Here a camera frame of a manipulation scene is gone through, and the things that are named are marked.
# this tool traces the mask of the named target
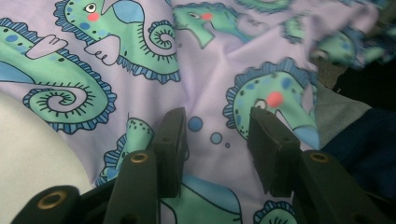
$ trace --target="pink cheek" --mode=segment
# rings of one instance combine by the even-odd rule
[[[99,13],[93,12],[90,15],[88,15],[88,20],[89,21],[97,21],[99,20]]]
[[[279,91],[273,91],[267,97],[267,104],[272,108],[278,107],[282,103],[283,103],[283,95]]]
[[[213,15],[212,13],[205,13],[201,15],[201,19],[203,19],[204,21],[210,21],[212,20]]]

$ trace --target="seahorse eye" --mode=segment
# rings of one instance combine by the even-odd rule
[[[190,15],[191,17],[197,19],[197,20],[201,19],[201,17],[198,16],[197,14],[195,14],[195,13],[190,12],[189,15]]]
[[[95,3],[90,3],[84,8],[87,12],[93,13],[96,11],[96,4]]]
[[[266,103],[264,100],[259,99],[259,100],[257,100],[256,103],[254,104],[254,107],[258,107],[258,108],[261,108],[261,109],[265,109],[265,108],[267,108],[267,103]]]

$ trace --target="seahorse print fabric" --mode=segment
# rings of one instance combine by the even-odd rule
[[[63,137],[94,186],[185,107],[189,157],[180,197],[161,200],[163,223],[296,223],[290,199],[262,190],[249,109],[276,114],[301,149],[319,149],[309,57],[333,46],[328,55],[361,62],[362,35],[348,34],[377,16],[363,1],[0,3],[0,90]]]

